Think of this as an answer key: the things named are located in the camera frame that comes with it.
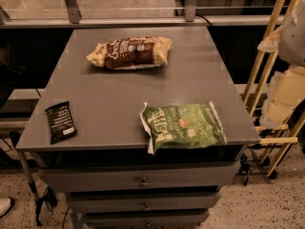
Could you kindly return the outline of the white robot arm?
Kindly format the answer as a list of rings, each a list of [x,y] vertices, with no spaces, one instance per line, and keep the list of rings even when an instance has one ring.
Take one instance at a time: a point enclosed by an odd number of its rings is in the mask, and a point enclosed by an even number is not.
[[[262,107],[260,124],[274,128],[305,98],[305,0],[257,48],[277,52],[281,60],[290,64],[284,73],[274,73]]]

